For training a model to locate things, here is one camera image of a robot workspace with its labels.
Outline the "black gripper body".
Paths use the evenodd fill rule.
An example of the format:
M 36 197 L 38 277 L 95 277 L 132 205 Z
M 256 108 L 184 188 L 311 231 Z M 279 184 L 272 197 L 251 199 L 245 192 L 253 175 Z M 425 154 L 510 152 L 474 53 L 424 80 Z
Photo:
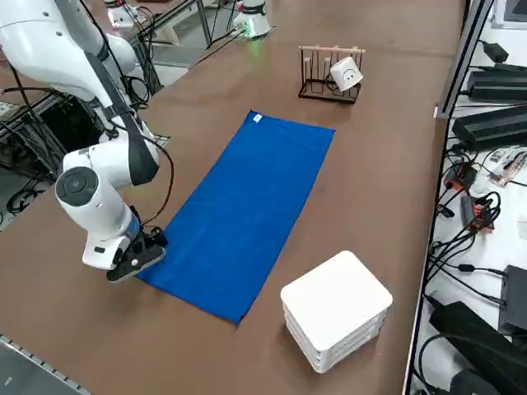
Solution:
M 167 246 L 167 239 L 163 229 L 158 226 L 142 227 L 135 240 L 130 244 L 133 252 L 143 252 L 155 246 L 165 248 Z

